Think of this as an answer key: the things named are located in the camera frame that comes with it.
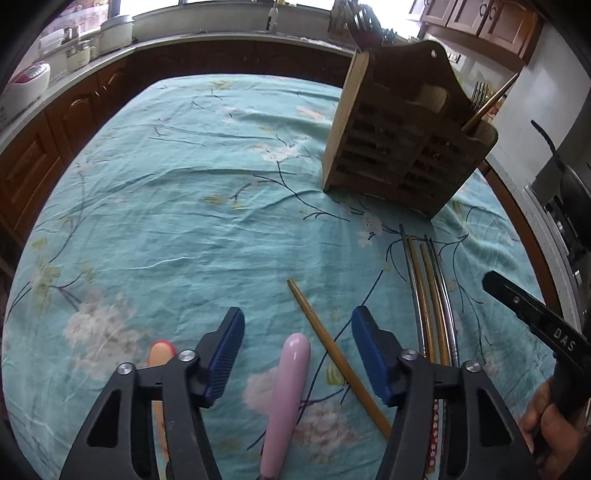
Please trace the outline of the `person's right hand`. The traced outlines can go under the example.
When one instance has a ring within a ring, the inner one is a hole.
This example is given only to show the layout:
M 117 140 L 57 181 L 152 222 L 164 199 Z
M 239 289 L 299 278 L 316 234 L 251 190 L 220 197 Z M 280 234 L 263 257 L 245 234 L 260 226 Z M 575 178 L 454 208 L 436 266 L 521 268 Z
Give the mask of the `person's right hand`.
M 537 429 L 550 447 L 550 453 L 541 463 L 543 479 L 558 479 L 574 460 L 586 436 L 584 414 L 571 424 L 551 402 L 552 380 L 550 377 L 537 388 L 519 421 L 519 429 L 530 451 L 534 450 L 533 433 Z

